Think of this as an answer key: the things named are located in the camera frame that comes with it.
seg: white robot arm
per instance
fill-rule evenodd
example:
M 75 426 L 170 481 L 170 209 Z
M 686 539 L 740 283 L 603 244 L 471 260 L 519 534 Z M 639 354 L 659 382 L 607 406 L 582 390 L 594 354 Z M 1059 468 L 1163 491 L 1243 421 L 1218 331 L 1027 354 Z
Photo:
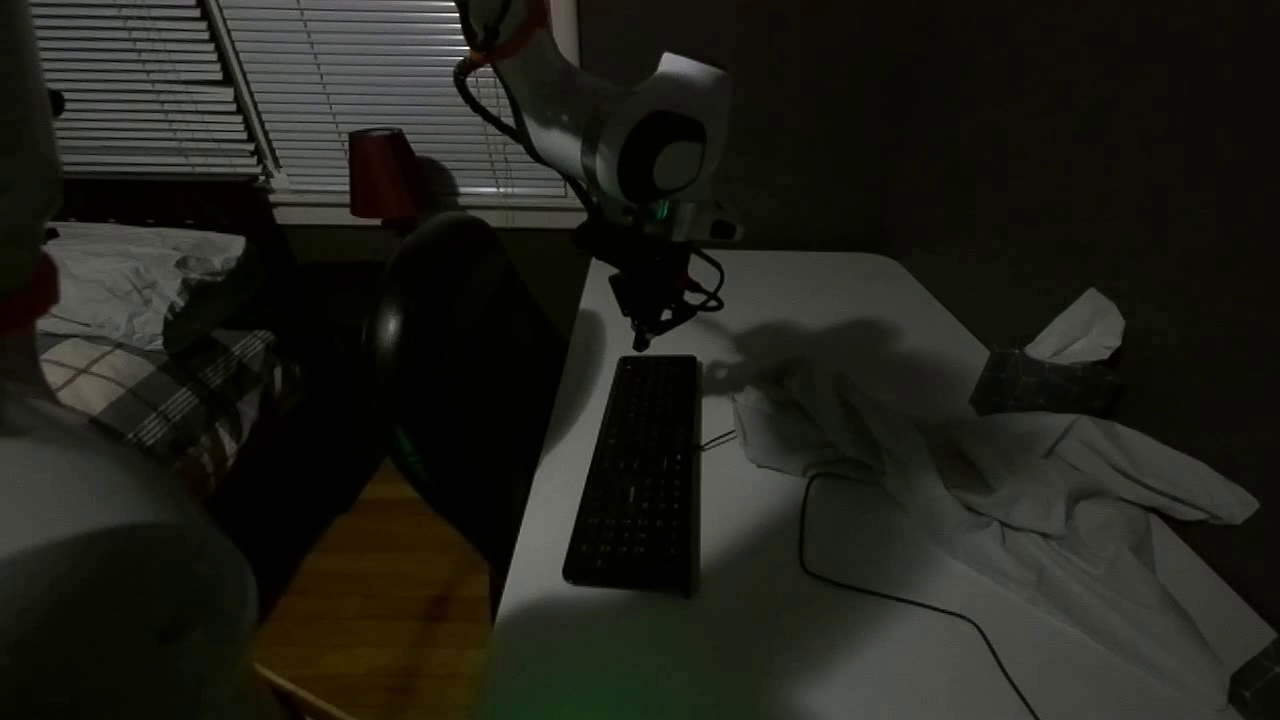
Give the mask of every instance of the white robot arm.
M 720 69 L 665 53 L 645 83 L 625 89 L 563 59 L 547 0 L 460 0 L 460 20 L 471 46 L 460 81 L 490 63 L 515 110 L 507 136 L 590 206 L 645 218 L 709 190 L 727 136 Z
M 676 209 L 697 206 L 727 140 L 727 78 L 665 53 L 635 83 L 607 83 L 563 59 L 547 0 L 460 0 L 471 55 L 458 63 L 460 97 L 528 155 L 558 168 L 590 209 L 583 249 L 617 269 L 613 293 L 635 330 L 635 349 L 720 310 L 723 269 L 676 242 Z M 515 125 L 477 104 L 467 78 L 494 69 Z

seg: bedsheet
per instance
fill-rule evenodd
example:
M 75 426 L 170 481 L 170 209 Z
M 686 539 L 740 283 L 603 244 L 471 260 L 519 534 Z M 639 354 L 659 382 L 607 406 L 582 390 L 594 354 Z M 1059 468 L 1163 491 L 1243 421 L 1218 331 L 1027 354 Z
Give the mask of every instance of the bedsheet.
M 42 331 L 42 366 L 62 406 L 196 497 L 215 491 L 263 407 L 289 392 L 272 331 L 210 331 L 172 356 Z

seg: desk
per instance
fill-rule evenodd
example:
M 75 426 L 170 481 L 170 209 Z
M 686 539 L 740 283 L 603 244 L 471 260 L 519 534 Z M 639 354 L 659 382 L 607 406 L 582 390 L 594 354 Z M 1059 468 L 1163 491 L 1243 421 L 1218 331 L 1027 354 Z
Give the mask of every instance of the desk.
M 734 390 L 746 377 L 800 349 L 856 349 L 850 360 L 863 360 L 871 390 L 894 407 L 939 421 L 973 411 L 968 390 L 990 349 L 902 265 L 856 254 L 720 254 L 720 260 L 727 310 L 659 338 L 654 349 L 705 360 L 712 377 L 705 439 L 736 427 Z M 607 269 L 598 265 L 500 600 L 479 717 L 1027 717 L 973 630 L 803 578 L 798 566 L 803 481 L 760 473 L 740 445 L 705 452 L 697 595 L 563 586 L 560 559 L 613 366 L 627 345 L 632 331 L 613 310 Z M 836 513 L 833 523 L 852 528 L 850 554 L 863 554 L 856 567 L 910 566 L 910 557 L 885 557 L 885 549 L 910 549 L 877 537 L 894 523 L 856 503 L 824 508 Z M 1271 630 L 1172 534 L 1160 534 L 1157 557 L 1233 668 L 1265 650 Z M 958 567 L 921 566 L 911 592 L 964 605 L 1040 717 L 1190 717 L 1175 697 L 1153 697 L 1109 654 L 976 590 Z

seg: black keyboard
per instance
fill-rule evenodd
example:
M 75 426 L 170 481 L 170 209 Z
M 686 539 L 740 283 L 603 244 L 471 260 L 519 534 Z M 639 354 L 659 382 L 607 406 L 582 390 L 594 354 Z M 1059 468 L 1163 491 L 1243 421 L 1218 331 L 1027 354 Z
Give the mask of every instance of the black keyboard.
M 694 592 L 701 517 L 701 368 L 694 356 L 617 366 L 563 579 Z

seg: window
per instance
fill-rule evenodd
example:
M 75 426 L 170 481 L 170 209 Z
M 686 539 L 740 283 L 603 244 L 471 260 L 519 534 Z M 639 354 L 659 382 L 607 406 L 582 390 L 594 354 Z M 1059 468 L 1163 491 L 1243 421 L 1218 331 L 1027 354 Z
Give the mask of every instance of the window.
M 259 178 L 200 0 L 32 0 L 63 178 Z
M 347 132 L 403 129 L 471 209 L 573 209 L 558 171 L 485 129 L 458 93 L 452 0 L 221 0 L 272 153 L 277 206 L 347 206 Z

